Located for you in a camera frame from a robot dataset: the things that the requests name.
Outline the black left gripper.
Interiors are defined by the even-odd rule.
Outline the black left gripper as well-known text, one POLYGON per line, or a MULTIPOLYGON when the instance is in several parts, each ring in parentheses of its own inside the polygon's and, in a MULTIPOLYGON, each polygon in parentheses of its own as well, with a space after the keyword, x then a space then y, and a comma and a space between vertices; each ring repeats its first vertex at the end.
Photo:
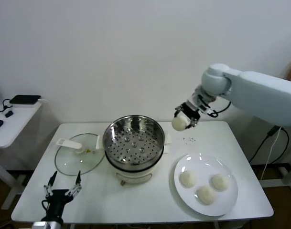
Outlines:
POLYGON ((42 201, 42 207, 45 210, 45 216, 42 221, 63 221, 62 214, 65 205, 71 202, 81 191, 81 171, 79 170, 75 180, 75 185, 70 189, 56 189, 52 191, 57 171, 50 177, 48 184, 44 185, 45 200, 42 201))

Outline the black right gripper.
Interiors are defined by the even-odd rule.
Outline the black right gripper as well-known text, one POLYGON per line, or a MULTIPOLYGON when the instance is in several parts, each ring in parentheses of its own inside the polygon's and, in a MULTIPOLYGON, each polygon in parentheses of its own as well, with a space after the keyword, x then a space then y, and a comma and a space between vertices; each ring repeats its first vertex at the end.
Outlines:
POLYGON ((192 108, 189 105, 188 101, 186 101, 175 108, 174 117, 177 117, 181 113, 184 113, 187 118, 190 119, 190 123, 186 126, 186 129, 196 127, 196 125, 198 124, 198 120, 201 117, 197 108, 192 108))

